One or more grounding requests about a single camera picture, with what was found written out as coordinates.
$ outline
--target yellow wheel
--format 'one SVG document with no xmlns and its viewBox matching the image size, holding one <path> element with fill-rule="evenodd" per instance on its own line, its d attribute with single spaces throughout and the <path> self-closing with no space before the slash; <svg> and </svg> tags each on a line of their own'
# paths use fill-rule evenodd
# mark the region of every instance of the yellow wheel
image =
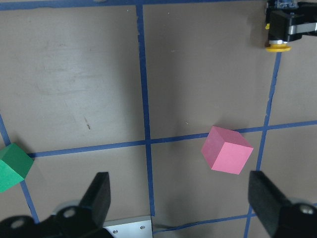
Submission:
<svg viewBox="0 0 317 238">
<path fill-rule="evenodd" d="M 290 51 L 292 47 L 287 44 L 271 44 L 269 47 L 266 47 L 266 51 L 268 52 L 286 52 Z"/>
</svg>

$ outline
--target green cube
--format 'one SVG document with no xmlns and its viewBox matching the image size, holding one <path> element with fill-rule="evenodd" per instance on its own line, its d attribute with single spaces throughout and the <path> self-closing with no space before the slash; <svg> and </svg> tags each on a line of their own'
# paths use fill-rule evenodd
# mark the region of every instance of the green cube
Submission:
<svg viewBox="0 0 317 238">
<path fill-rule="evenodd" d="M 15 143 L 0 150 L 0 192 L 23 181 L 32 164 L 33 159 Z"/>
</svg>

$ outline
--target black mechanical component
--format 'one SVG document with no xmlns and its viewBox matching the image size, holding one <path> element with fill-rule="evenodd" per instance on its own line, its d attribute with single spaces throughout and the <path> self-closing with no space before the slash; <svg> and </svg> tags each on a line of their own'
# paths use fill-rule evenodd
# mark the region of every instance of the black mechanical component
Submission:
<svg viewBox="0 0 317 238">
<path fill-rule="evenodd" d="M 268 39 L 273 44 L 317 36 L 317 3 L 296 0 L 269 0 L 266 9 Z"/>
<path fill-rule="evenodd" d="M 112 238 L 103 229 L 110 207 L 109 173 L 97 173 L 78 206 L 61 209 L 41 223 L 29 216 L 0 222 L 0 238 Z"/>
<path fill-rule="evenodd" d="M 251 171 L 249 203 L 272 238 L 317 238 L 317 209 L 293 203 L 261 171 Z"/>
</svg>

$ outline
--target blue grid line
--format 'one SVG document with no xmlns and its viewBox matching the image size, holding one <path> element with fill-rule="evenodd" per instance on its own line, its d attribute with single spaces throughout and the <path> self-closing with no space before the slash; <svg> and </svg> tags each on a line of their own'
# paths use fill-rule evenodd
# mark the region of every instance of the blue grid line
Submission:
<svg viewBox="0 0 317 238">
<path fill-rule="evenodd" d="M 8 132 L 6 131 L 6 128 L 4 126 L 4 122 L 3 122 L 1 114 L 0 114 L 0 133 L 3 138 L 3 142 L 5 146 L 8 146 L 9 144 L 11 144 L 11 141 L 10 141 Z"/>
<path fill-rule="evenodd" d="M 31 211 L 31 215 L 35 221 L 35 223 L 39 223 L 40 220 L 39 220 L 39 217 L 38 217 L 38 214 L 36 212 L 36 209 L 34 207 L 34 204 L 33 204 L 33 201 L 32 201 L 32 198 L 31 198 L 31 195 L 30 195 L 30 192 L 29 192 L 29 189 L 28 189 L 28 186 L 26 185 L 26 182 L 25 180 L 23 180 L 21 183 L 21 188 L 22 188 L 22 191 L 23 191 L 23 194 L 25 196 L 25 200 L 26 200 L 26 203 L 28 204 L 29 208 L 30 208 L 30 211 Z"/>
<path fill-rule="evenodd" d="M 267 101 L 267 106 L 266 106 L 266 115 L 264 118 L 264 125 L 263 125 L 264 128 L 262 131 L 260 147 L 259 147 L 259 154 L 258 154 L 258 160 L 257 160 L 257 166 L 256 166 L 257 171 L 259 171 L 261 169 L 266 134 L 267 134 L 268 124 L 269 124 L 269 119 L 271 116 L 272 101 L 273 101 L 273 96 L 275 93 L 275 86 L 276 86 L 278 70 L 279 70 L 279 66 L 280 66 L 280 62 L 281 62 L 281 57 L 282 57 L 282 53 L 277 53 L 276 57 L 275 57 L 275 64 L 274 64 L 274 70 L 273 70 L 273 75 L 272 75 L 272 81 L 271 81 L 271 86 L 270 86 L 270 90 L 269 90 L 269 94 L 268 94 L 268 101 Z M 252 207 L 251 207 L 251 205 L 249 205 L 248 215 L 250 215 L 251 213 L 252 213 Z M 251 221 L 251 217 L 248 216 L 247 221 L 246 221 L 245 230 L 244 230 L 244 238 L 248 238 L 250 221 Z"/>
<path fill-rule="evenodd" d="M 136 5 L 138 41 L 139 41 L 139 58 L 140 73 L 143 101 L 143 117 L 144 117 L 144 133 L 145 133 L 145 149 L 147 157 L 147 172 L 149 185 L 149 202 L 151 216 L 155 216 L 154 205 L 154 188 L 153 188 L 153 169 L 152 169 L 152 150 L 151 150 L 151 129 L 150 129 L 150 112 L 149 112 L 149 95 L 148 95 L 148 79 L 145 53 L 144 39 L 144 21 L 143 21 L 143 5 Z"/>
<path fill-rule="evenodd" d="M 276 54 L 272 82 L 271 82 L 271 87 L 270 87 L 269 97 L 268 97 L 268 102 L 267 102 L 267 107 L 266 107 L 266 115 L 265 115 L 265 119 L 264 119 L 264 130 L 262 132 L 256 170 L 260 170 L 260 168 L 261 168 L 265 140 L 266 140 L 266 133 L 267 133 L 267 128 L 268 128 L 268 124 L 269 124 L 269 118 L 271 116 L 272 101 L 273 101 L 273 96 L 275 93 L 275 86 L 276 86 L 277 74 L 278 74 L 278 70 L 279 70 L 279 66 L 280 66 L 280 62 L 281 62 L 281 57 L 282 57 L 281 52 Z"/>
<path fill-rule="evenodd" d="M 251 217 L 252 217 L 252 207 L 249 206 L 249 211 L 247 214 L 247 221 L 246 221 L 246 227 L 244 229 L 243 238 L 248 238 L 249 229 L 250 229 L 250 223 L 251 223 Z"/>
<path fill-rule="evenodd" d="M 269 126 L 267 126 L 266 129 L 267 130 L 277 130 L 277 129 L 310 126 L 310 125 L 317 125 L 317 120 L 285 123 L 285 124 L 278 124 L 278 125 L 269 125 Z M 1 128 L 3 128 L 3 123 L 1 123 L 1 118 L 0 118 L 0 131 L 1 131 Z M 239 133 L 250 133 L 250 132 L 259 132 L 259 131 L 263 131 L 263 130 L 264 130 L 264 126 L 259 126 L 259 127 L 236 129 L 234 131 L 237 131 Z M 207 136 L 208 136 L 208 133 L 200 133 L 200 134 L 191 134 L 191 135 L 181 135 L 181 136 L 174 136 L 174 137 L 158 138 L 158 139 L 151 139 L 151 144 L 170 143 L 170 142 L 176 142 L 176 141 L 182 141 L 182 140 L 199 139 L 199 138 L 206 138 Z M 73 153 L 80 153 L 80 152 L 90 152 L 90 151 L 96 151 L 96 150 L 124 148 L 124 147 L 139 146 L 139 145 L 145 145 L 145 144 L 146 144 L 145 140 L 138 140 L 138 141 L 120 142 L 120 143 L 114 143 L 114 144 L 104 144 L 104 145 L 96 145 L 96 146 L 85 146 L 85 147 L 70 148 L 70 149 L 35 152 L 35 153 L 30 153 L 28 155 L 31 158 L 39 158 L 39 157 L 46 157 L 46 156 L 66 155 L 66 154 L 73 154 Z"/>
<path fill-rule="evenodd" d="M 66 155 L 66 154 L 73 154 L 73 153 L 90 152 L 90 151 L 96 151 L 96 150 L 107 150 L 107 149 L 114 149 L 114 148 L 139 146 L 139 145 L 145 145 L 145 141 L 138 140 L 138 141 L 121 142 L 121 143 L 114 143 L 114 144 L 78 147 L 78 148 L 72 148 L 72 149 L 51 150 L 51 151 L 45 151 L 45 152 L 30 153 L 28 154 L 28 156 L 30 156 L 31 158 L 37 158 L 37 157 L 46 157 L 46 156 L 54 156 L 54 155 Z"/>
<path fill-rule="evenodd" d="M 185 229 L 185 228 L 199 226 L 199 225 L 204 225 L 204 224 L 211 224 L 211 223 L 217 223 L 217 222 L 225 222 L 225 221 L 244 219 L 244 218 L 247 218 L 248 216 L 255 217 L 256 214 L 250 214 L 250 215 L 246 214 L 246 215 L 240 215 L 240 216 L 224 217 L 224 218 L 218 218 L 218 219 L 212 219 L 212 220 L 205 220 L 205 221 L 200 221 L 200 222 L 188 223 L 188 224 L 181 225 L 181 226 L 178 226 L 178 227 L 172 227 L 172 228 L 168 228 L 168 229 L 164 229 L 164 230 L 154 231 L 153 235 L 155 235 L 157 233 L 161 233 L 161 232 L 177 231 L 177 230 L 182 230 L 182 229 Z"/>
<path fill-rule="evenodd" d="M 7 133 L 7 130 L 6 130 L 5 126 L 4 126 L 4 122 L 3 122 L 1 114 L 0 114 L 0 133 L 1 133 L 1 136 L 3 138 L 3 141 L 4 141 L 5 145 L 6 146 L 10 145 L 11 141 L 10 141 L 9 135 Z M 32 198 L 31 198 L 31 195 L 30 195 L 30 192 L 29 192 L 29 189 L 28 189 L 28 187 L 26 185 L 25 180 L 22 181 L 20 183 L 20 185 L 21 185 L 21 188 L 22 188 L 26 203 L 28 204 L 28 206 L 30 208 L 32 217 L 33 217 L 34 221 L 36 223 L 38 223 L 39 222 L 39 217 L 38 217 L 38 214 L 37 214 L 37 212 L 35 210 L 35 207 L 34 207 L 34 204 L 33 204 L 33 201 L 32 201 Z"/>
<path fill-rule="evenodd" d="M 49 1 L 24 1 L 24 2 L 2 2 L 0 11 L 8 10 L 29 10 L 41 7 L 70 8 L 70 7 L 96 7 L 96 6 L 120 6 L 120 5 L 148 5 L 148 4 L 175 4 L 175 3 L 203 3 L 220 1 L 241 1 L 241 0 L 49 0 Z"/>
</svg>

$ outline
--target pink cube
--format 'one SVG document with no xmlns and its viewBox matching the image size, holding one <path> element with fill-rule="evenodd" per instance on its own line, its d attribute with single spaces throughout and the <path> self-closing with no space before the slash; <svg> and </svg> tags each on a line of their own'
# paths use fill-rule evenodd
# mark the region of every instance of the pink cube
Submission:
<svg viewBox="0 0 317 238">
<path fill-rule="evenodd" d="M 212 170 L 240 174 L 253 151 L 252 145 L 238 132 L 213 126 L 202 154 Z"/>
</svg>

